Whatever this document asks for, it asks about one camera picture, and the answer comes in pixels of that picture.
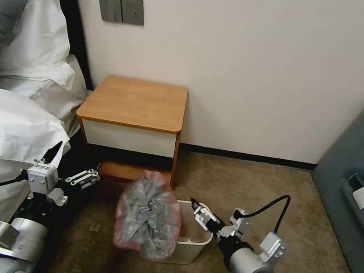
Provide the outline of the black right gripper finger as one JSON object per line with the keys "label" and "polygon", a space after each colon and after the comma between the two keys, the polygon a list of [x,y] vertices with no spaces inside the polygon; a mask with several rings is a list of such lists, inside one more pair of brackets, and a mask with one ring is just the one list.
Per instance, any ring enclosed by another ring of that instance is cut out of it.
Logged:
{"label": "black right gripper finger", "polygon": [[199,203],[195,198],[191,198],[190,202],[196,220],[207,222],[208,220],[213,219],[213,214],[205,205]]}
{"label": "black right gripper finger", "polygon": [[213,218],[208,215],[196,214],[195,221],[203,228],[204,231],[212,233],[211,227],[214,223]]}

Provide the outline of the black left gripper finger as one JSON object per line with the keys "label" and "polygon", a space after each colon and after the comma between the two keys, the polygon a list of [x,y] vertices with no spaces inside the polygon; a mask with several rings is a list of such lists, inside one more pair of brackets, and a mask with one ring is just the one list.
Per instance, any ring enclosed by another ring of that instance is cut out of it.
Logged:
{"label": "black left gripper finger", "polygon": [[64,149],[64,143],[63,141],[60,141],[54,147],[48,149],[42,158],[35,159],[33,165],[39,163],[48,164],[58,169],[60,160],[62,159],[63,149]]}
{"label": "black left gripper finger", "polygon": [[94,169],[84,170],[67,178],[58,178],[56,185],[47,195],[47,202],[59,207],[66,205],[74,194],[92,187],[100,180]]}

